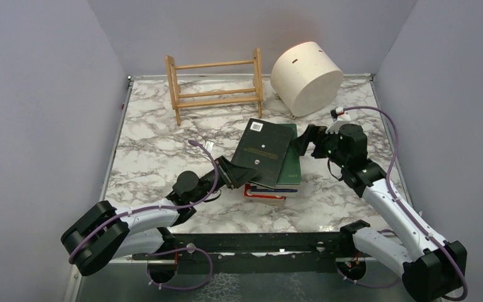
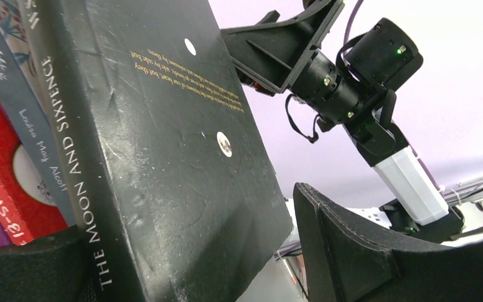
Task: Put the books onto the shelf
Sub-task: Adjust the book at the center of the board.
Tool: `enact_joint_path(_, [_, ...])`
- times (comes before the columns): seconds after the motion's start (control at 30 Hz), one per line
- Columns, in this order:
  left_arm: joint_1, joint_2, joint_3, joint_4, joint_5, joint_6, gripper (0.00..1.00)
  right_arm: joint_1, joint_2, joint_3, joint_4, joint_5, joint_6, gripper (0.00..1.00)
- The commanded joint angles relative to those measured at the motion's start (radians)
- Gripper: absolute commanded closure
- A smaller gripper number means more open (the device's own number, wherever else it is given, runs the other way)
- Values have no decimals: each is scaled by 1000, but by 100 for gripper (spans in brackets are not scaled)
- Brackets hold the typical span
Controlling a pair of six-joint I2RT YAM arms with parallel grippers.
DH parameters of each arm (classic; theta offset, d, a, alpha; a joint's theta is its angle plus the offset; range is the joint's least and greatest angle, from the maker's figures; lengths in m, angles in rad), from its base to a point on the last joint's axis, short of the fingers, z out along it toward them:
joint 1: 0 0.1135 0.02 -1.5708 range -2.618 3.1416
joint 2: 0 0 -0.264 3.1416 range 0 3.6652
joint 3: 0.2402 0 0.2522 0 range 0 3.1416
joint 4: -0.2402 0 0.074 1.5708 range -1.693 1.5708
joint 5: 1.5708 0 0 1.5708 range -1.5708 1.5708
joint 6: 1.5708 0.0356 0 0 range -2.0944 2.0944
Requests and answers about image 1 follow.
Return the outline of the dark green hardcover book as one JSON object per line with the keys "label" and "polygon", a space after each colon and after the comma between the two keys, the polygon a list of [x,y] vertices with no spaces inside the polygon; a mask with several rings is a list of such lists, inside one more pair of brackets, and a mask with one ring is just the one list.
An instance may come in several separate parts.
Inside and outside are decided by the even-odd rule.
{"label": "dark green hardcover book", "polygon": [[250,182],[273,188],[279,178],[290,141],[296,137],[297,126],[249,119],[231,158],[231,163],[253,169]]}

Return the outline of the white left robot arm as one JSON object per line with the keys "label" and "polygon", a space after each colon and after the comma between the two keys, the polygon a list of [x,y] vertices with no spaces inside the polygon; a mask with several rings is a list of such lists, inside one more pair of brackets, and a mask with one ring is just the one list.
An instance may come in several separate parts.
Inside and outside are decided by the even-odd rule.
{"label": "white left robot arm", "polygon": [[155,253],[165,242],[168,227],[185,223],[196,205],[208,202],[223,186],[236,189],[258,176],[256,169],[232,164],[224,156],[202,177],[182,172],[165,197],[143,207],[117,208],[100,201],[61,236],[69,262],[83,276],[100,271],[113,258]]}

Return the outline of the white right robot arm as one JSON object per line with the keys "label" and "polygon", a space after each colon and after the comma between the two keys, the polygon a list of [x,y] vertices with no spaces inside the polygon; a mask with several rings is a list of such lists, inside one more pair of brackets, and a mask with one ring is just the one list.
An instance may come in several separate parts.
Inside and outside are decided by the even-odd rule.
{"label": "white right robot arm", "polygon": [[309,125],[291,146],[303,156],[310,143],[314,144],[311,156],[336,164],[341,169],[340,180],[368,202],[401,241],[396,243],[359,220],[341,227],[344,248],[369,254],[384,264],[415,301],[464,300],[469,293],[467,250],[430,227],[394,189],[390,173],[368,158],[363,128],[346,124],[331,131]]}

